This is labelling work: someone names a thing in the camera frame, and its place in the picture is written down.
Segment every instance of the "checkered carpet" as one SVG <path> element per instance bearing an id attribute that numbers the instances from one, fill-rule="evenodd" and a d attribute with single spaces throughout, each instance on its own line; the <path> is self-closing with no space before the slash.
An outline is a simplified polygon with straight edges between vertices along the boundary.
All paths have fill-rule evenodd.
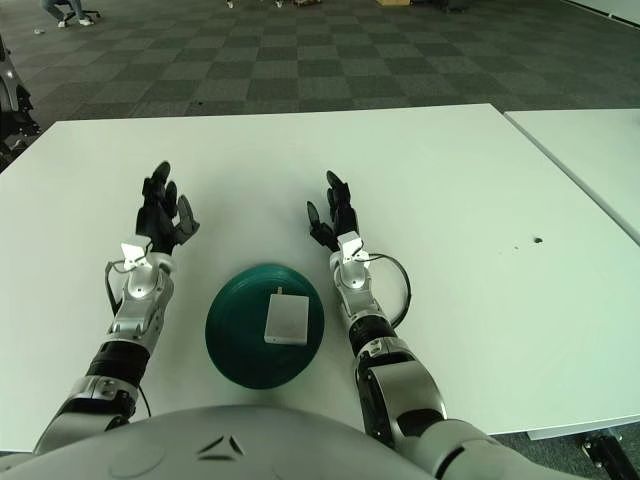
<path id="1" fill-rule="evenodd" d="M 476 0 L 463 14 L 375 0 L 84 7 L 103 18 L 59 30 L 37 0 L 0 4 L 0 32 L 45 128 L 64 119 L 477 102 L 640 107 L 640 31 L 560 0 Z"/>

